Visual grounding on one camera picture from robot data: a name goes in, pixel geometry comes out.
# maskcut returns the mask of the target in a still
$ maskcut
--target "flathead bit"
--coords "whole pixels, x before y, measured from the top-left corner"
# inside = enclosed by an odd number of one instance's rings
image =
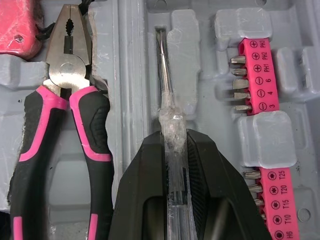
[[[258,199],[258,198],[256,198],[254,200],[254,202],[255,202],[256,206],[264,206],[265,205],[265,202],[263,200],[261,200],[261,199]]]
[[[266,217],[266,215],[264,213],[261,214],[261,217],[262,217],[263,220],[265,220],[265,221],[267,220],[267,217]]]
[[[230,60],[231,64],[246,64],[246,56],[234,56]]]
[[[245,68],[236,68],[236,69],[233,69],[231,73],[236,77],[243,77],[243,76],[247,76],[248,72],[247,72],[247,69]]]
[[[234,93],[234,99],[250,99],[251,95],[248,92],[235,92]]]
[[[247,89],[249,87],[249,81],[247,79],[235,79],[233,81],[233,89]]]
[[[250,186],[248,186],[248,188],[249,188],[249,191],[252,193],[262,193],[263,192],[262,186],[258,185],[258,184],[250,185]]]
[[[245,179],[260,179],[261,172],[259,170],[245,171],[243,176]]]
[[[238,106],[235,106],[235,110],[237,110],[237,111],[250,111],[250,110],[252,110],[252,107],[248,106],[248,105],[238,105]]]

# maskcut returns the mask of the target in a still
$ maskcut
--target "black handle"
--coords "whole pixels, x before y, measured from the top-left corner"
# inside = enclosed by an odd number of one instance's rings
[[[88,240],[107,240],[113,214],[114,180],[106,131],[109,99],[90,86],[71,95],[70,107],[89,171],[91,213]]]
[[[22,148],[8,194],[13,240],[46,239],[46,171],[66,107],[43,86],[25,98]]]

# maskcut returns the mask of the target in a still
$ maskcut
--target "tool case compartment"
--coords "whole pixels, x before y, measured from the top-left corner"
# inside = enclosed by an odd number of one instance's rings
[[[63,4],[42,0],[44,25]],[[106,120],[113,154],[113,199],[145,137],[161,129],[156,28],[166,28],[172,87],[187,128],[208,135],[239,171],[245,162],[230,91],[230,58],[243,38],[269,38],[280,110],[292,125],[297,162],[290,168],[301,240],[320,239],[320,1],[318,0],[106,0],[94,1],[92,75],[108,89]],[[24,100],[48,78],[46,46],[26,62],[0,55],[0,211],[9,212],[9,183],[19,156]],[[90,217],[89,175],[70,111],[48,169],[51,240],[85,239]]]

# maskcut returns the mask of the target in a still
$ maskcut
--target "pliers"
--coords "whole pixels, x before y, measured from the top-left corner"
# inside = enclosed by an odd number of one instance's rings
[[[69,104],[89,172],[91,209],[88,240],[106,240],[113,214],[114,166],[108,148],[106,118],[110,102],[87,79],[92,43],[78,5],[65,4],[49,40],[49,79],[25,98],[25,123],[19,160],[8,200],[13,240],[45,240],[46,171]]]

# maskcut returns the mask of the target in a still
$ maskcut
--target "torx bit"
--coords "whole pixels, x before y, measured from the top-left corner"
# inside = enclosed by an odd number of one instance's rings
[[[245,179],[260,179],[261,172],[259,170],[245,171],[243,176]]]
[[[254,202],[255,202],[255,205],[256,206],[264,206],[265,205],[265,202],[262,200],[262,199],[254,199]]]
[[[265,221],[267,220],[267,217],[266,217],[266,215],[264,213],[261,214],[261,217],[262,217],[263,220],[265,220]]]
[[[234,56],[230,60],[231,64],[246,64],[246,56]]]
[[[252,193],[262,193],[263,192],[262,186],[258,185],[258,184],[249,185],[248,188],[249,188],[249,191]]]
[[[249,81],[247,79],[235,79],[233,81],[233,89],[247,89],[249,87]]]
[[[238,105],[238,106],[235,106],[235,110],[237,110],[237,111],[250,111],[250,110],[252,110],[252,106]]]
[[[233,69],[231,73],[236,77],[243,77],[243,76],[247,76],[248,71],[245,68],[236,68],[236,69]]]
[[[248,92],[235,92],[234,93],[234,99],[239,100],[239,99],[250,99],[251,95]]]

